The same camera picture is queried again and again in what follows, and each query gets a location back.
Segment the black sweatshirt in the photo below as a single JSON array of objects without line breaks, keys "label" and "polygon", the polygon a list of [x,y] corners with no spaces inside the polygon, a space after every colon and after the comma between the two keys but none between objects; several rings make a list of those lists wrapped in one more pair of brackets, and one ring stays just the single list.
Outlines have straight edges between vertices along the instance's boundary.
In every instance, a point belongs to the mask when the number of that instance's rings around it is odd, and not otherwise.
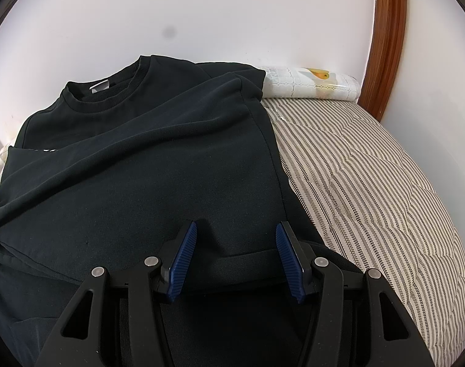
[{"label": "black sweatshirt", "polygon": [[0,335],[24,366],[93,267],[134,266],[186,219],[195,254],[182,299],[163,306],[176,366],[294,363],[305,327],[275,284],[275,226],[288,220],[317,255],[356,268],[322,245],[290,189],[264,74],[141,57],[109,89],[68,83],[25,122],[0,186]]}]

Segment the blue ribbed rubber pad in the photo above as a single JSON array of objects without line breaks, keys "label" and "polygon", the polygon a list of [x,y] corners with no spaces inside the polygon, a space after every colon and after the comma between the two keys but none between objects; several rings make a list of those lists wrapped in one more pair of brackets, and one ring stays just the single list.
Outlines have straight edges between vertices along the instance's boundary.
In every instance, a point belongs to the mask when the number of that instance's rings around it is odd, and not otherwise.
[{"label": "blue ribbed rubber pad", "polygon": [[305,300],[302,268],[282,224],[276,226],[276,248],[282,260],[283,271],[289,283],[290,293],[297,299],[298,303],[302,303]]},{"label": "blue ribbed rubber pad", "polygon": [[192,222],[170,267],[170,285],[166,296],[171,302],[180,295],[197,243],[197,225]]}]

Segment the wood molding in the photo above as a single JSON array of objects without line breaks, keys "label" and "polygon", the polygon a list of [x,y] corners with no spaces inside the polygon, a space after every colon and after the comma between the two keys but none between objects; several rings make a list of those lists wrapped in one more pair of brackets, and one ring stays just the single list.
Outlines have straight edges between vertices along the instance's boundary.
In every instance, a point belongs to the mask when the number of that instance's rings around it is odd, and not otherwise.
[{"label": "wood molding", "polygon": [[372,45],[358,104],[380,121],[391,95],[406,29],[407,0],[376,0]]}]

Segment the white wall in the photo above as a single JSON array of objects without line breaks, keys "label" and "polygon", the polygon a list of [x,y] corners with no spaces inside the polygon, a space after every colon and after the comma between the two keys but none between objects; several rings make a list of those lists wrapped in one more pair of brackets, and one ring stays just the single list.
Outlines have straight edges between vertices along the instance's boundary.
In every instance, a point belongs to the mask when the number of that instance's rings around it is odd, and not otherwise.
[{"label": "white wall", "polygon": [[465,249],[465,13],[456,0],[408,0],[382,124],[431,181]]},{"label": "white wall", "polygon": [[326,68],[361,80],[374,0],[18,0],[0,27],[0,140],[69,80],[140,54]]}]

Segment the striped mattress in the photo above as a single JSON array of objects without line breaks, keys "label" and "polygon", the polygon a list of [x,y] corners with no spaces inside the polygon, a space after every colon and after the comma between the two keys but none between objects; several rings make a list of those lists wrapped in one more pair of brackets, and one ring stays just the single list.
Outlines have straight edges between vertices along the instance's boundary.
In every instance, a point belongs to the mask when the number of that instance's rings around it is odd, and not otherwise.
[{"label": "striped mattress", "polygon": [[283,168],[328,247],[383,272],[438,367],[465,348],[465,254],[415,162],[353,102],[264,99]]}]

